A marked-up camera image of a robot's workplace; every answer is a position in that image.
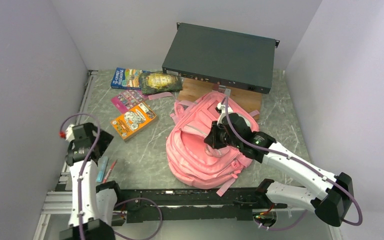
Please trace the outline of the pink student backpack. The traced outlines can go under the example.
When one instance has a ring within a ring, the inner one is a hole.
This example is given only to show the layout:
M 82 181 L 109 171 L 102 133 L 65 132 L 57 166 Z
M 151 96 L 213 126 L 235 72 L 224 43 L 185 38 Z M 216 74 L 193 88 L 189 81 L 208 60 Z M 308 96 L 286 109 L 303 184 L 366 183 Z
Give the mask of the pink student backpack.
M 212 91 L 196 101 L 176 100 L 170 115 L 175 126 L 166 140 L 168 166 L 174 176 L 203 190 L 219 187 L 219 197 L 252 163 L 234 147 L 212 149 L 204 142 L 212 122 L 220 116 L 216 107 L 224 98 L 225 94 Z

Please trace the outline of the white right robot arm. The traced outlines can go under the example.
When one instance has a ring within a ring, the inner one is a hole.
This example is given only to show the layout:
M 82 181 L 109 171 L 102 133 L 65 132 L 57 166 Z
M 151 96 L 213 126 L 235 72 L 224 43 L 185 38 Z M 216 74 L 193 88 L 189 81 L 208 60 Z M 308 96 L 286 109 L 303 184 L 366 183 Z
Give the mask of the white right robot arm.
M 238 113 L 222 114 L 211 123 L 204 142 L 212 149 L 232 147 L 246 158 L 274 167 L 302 186 L 290 186 L 265 179 L 256 190 L 256 203 L 267 208 L 271 204 L 287 204 L 315 213 L 324 223 L 339 227 L 350 221 L 345 217 L 354 198 L 352 178 L 318 168 L 287 150 L 272 136 L 251 130 Z

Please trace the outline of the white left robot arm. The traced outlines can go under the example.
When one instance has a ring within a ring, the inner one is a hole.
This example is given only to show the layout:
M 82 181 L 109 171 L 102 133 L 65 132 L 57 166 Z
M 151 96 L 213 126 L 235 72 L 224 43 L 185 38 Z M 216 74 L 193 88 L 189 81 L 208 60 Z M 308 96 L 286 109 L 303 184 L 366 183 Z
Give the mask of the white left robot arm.
M 68 228 L 60 240 L 114 240 L 113 210 L 124 203 L 115 181 L 97 184 L 98 161 L 113 135 L 91 122 L 73 125 L 60 133 L 68 142 L 65 162 L 72 180 L 72 206 Z

